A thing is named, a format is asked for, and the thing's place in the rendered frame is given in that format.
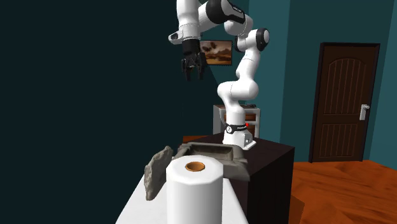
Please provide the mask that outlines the grey rough stone slab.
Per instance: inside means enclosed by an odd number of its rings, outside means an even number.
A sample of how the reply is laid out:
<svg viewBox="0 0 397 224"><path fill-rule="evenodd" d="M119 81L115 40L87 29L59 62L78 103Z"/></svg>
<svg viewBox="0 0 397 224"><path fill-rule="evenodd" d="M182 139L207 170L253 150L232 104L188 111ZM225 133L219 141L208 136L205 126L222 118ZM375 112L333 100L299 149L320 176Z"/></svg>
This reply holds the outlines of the grey rough stone slab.
<svg viewBox="0 0 397 224"><path fill-rule="evenodd" d="M166 168L172 160L173 149L166 146L154 154L144 168L144 188L146 200L153 200L166 182Z"/></svg>

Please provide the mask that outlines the framed brown wall picture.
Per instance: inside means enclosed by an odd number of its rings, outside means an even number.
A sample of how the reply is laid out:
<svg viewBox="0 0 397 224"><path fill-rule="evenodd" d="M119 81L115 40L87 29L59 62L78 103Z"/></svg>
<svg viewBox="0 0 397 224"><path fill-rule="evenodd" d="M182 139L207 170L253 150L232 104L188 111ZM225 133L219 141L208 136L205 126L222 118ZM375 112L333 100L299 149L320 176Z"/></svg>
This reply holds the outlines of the framed brown wall picture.
<svg viewBox="0 0 397 224"><path fill-rule="evenodd" d="M209 65L232 65L232 41L203 40L200 42L200 47Z"/></svg>

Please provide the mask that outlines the dark brown door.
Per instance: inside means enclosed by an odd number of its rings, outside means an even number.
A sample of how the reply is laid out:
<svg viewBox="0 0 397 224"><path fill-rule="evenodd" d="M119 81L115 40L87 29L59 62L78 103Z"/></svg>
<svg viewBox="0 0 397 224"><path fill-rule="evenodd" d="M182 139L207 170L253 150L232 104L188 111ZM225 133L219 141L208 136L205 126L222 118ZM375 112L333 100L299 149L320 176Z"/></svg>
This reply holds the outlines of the dark brown door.
<svg viewBox="0 0 397 224"><path fill-rule="evenodd" d="M320 45L310 162L361 161L380 44Z"/></svg>

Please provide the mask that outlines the dark robot stand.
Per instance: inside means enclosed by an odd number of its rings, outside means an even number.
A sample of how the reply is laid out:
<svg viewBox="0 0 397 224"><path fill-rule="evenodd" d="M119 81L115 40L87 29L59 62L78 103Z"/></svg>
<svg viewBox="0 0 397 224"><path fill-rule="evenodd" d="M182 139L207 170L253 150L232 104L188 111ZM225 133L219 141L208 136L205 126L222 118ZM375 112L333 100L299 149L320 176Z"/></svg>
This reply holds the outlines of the dark robot stand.
<svg viewBox="0 0 397 224"><path fill-rule="evenodd" d="M244 151L250 181L231 180L249 224L289 224L295 148L260 138Z"/></svg>

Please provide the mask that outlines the white and brown cabinet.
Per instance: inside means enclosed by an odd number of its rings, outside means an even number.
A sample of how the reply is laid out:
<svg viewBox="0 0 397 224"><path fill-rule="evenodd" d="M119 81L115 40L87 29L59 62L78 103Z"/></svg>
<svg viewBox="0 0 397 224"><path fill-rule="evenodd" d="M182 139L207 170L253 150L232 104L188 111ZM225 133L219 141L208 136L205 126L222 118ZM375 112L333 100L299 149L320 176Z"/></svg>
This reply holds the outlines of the white and brown cabinet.
<svg viewBox="0 0 397 224"><path fill-rule="evenodd" d="M245 121L248 123L248 131L252 133L255 138L260 137L260 108L254 104L241 104L240 105L246 114ZM213 106L213 119L212 119L212 133L218 134L225 130L223 122L226 121L226 109L222 104L215 104Z"/></svg>

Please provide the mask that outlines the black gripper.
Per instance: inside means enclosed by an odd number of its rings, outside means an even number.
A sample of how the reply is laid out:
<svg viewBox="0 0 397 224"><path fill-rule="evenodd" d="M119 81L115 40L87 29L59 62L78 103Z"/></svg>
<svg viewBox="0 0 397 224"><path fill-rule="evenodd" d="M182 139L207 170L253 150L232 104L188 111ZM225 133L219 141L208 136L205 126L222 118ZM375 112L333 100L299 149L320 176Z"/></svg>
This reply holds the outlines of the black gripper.
<svg viewBox="0 0 397 224"><path fill-rule="evenodd" d="M186 39L182 42L183 55L184 58L181 59L181 69L185 74L186 80L191 80L191 71L193 68L193 63L196 62L196 67L198 71L198 78L200 80L204 79L204 70L207 67L207 60L205 53L200 49L199 39Z"/></svg>

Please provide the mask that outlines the white paper towel roll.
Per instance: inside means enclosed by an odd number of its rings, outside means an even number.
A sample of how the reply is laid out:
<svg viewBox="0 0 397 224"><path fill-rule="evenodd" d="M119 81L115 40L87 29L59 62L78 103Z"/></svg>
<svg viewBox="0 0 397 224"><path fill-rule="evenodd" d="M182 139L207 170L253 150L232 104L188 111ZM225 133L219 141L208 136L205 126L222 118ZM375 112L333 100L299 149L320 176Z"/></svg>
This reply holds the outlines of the white paper towel roll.
<svg viewBox="0 0 397 224"><path fill-rule="evenodd" d="M221 224L223 164L189 155L166 168L167 224Z"/></svg>

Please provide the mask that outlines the grey stone tray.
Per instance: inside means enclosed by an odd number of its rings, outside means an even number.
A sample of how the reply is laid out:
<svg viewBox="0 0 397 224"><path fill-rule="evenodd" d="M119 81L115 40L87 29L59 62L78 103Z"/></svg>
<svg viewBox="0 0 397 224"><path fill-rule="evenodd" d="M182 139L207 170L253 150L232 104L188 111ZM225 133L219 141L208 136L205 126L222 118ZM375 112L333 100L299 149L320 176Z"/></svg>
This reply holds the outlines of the grey stone tray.
<svg viewBox="0 0 397 224"><path fill-rule="evenodd" d="M224 178L239 181L250 181L250 175L247 169L247 159L244 157L243 149L239 146L231 144L189 142L182 144L172 159L175 160L188 155L203 155L215 158L223 164Z"/></svg>

